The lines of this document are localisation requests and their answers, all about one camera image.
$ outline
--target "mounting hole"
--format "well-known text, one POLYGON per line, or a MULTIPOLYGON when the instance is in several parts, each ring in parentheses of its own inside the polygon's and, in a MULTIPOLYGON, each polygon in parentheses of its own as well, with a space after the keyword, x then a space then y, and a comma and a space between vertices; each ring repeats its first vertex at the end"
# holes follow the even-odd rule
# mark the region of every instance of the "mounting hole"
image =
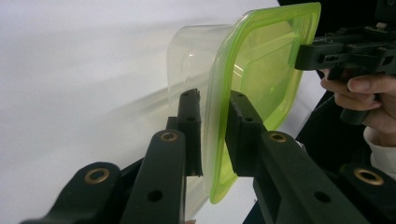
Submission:
POLYGON ((196 118, 195 118, 195 117, 188 117, 188 118, 186 118, 186 121, 188 121, 188 122, 195 122, 195 121, 196 121, 196 118))
POLYGON ((370 184, 370 185, 375 185, 375 186, 381 186, 384 184, 384 179, 369 170, 363 169, 363 168, 357 168, 353 172, 353 174, 361 181, 370 184))
POLYGON ((321 203, 329 203, 332 201, 329 195, 321 191, 315 192, 314 197, 316 200, 320 201, 321 203))
POLYGON ((84 181, 87 184, 99 184, 110 176, 110 172, 106 168, 96 168, 85 174, 84 181))
POLYGON ((272 139, 273 141, 276 141, 276 142, 286 142, 287 138, 282 133, 271 133, 270 139, 272 139))
POLYGON ((163 198, 163 192, 155 189, 148 194, 148 200, 152 203, 156 203, 163 198))
POLYGON ((177 134, 175 133, 163 133, 161 135, 161 140, 165 141, 165 142, 172 142, 177 140, 177 134))

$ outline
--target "lime green container lid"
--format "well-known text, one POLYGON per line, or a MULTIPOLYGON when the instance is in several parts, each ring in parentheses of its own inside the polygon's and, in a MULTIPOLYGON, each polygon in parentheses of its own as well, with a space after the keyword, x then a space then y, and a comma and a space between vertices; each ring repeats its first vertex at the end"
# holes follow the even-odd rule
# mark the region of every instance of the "lime green container lid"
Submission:
POLYGON ((210 202, 220 202, 237 178, 224 142, 231 90, 248 97, 268 130, 278 128, 300 83, 299 47, 312 43, 319 14, 319 3, 249 11, 222 42, 210 70, 202 147, 210 202))

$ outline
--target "white sleeve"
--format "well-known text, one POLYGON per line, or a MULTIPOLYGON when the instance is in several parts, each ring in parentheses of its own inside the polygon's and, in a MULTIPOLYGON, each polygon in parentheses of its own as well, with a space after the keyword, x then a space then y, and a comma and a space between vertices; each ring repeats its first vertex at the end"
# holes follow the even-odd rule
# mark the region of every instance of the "white sleeve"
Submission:
POLYGON ((372 136, 367 128, 364 130, 363 137, 372 150, 372 166, 396 180, 396 147, 374 145, 371 141, 372 136))

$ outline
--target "human hand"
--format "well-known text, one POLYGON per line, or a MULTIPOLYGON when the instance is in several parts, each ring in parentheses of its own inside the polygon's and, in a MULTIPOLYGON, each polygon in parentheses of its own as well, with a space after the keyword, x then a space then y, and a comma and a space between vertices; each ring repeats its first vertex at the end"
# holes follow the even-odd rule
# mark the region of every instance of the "human hand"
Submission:
POLYGON ((334 92, 335 102, 343 108, 370 110, 363 124, 369 127, 371 141, 382 147, 396 147, 396 77, 390 75, 364 75, 348 81, 327 80, 329 70, 320 82, 334 92))

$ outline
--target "transparent plastic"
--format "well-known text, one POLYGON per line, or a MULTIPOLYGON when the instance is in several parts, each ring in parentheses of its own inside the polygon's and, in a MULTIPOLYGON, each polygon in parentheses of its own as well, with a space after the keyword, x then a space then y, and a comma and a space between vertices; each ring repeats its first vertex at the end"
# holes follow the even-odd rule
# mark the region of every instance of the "transparent plastic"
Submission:
POLYGON ((197 88, 203 119, 205 190, 218 203, 236 180, 224 143, 231 90, 247 95, 268 130, 288 115, 302 71, 294 69, 298 48, 312 42, 319 3, 249 11, 235 25, 180 29, 167 54, 169 104, 197 88))

